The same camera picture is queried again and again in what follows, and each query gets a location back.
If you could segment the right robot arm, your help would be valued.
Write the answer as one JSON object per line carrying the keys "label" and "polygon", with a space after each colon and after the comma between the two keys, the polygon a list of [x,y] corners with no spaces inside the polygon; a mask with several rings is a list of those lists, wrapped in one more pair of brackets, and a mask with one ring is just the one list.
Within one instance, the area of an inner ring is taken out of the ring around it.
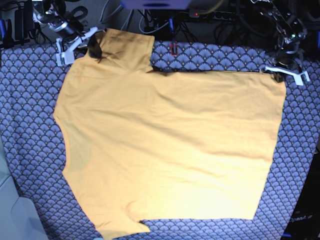
{"label": "right robot arm", "polygon": [[75,62],[75,51],[86,50],[91,58],[102,59],[102,49],[96,38],[98,27],[85,30],[81,23],[88,9],[78,6],[68,12],[64,0],[32,0],[33,21],[46,25],[57,34],[56,62],[58,66]]}

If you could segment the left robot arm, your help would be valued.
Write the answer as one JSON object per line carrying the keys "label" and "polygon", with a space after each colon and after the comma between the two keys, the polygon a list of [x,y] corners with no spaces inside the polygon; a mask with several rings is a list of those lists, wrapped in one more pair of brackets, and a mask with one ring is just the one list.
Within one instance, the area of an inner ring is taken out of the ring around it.
{"label": "left robot arm", "polygon": [[275,27],[277,42],[264,71],[273,72],[278,81],[283,80],[283,75],[291,76],[296,86],[303,86],[310,81],[304,67],[304,51],[300,48],[308,34],[304,23],[287,6],[274,0],[253,0],[252,3]]}

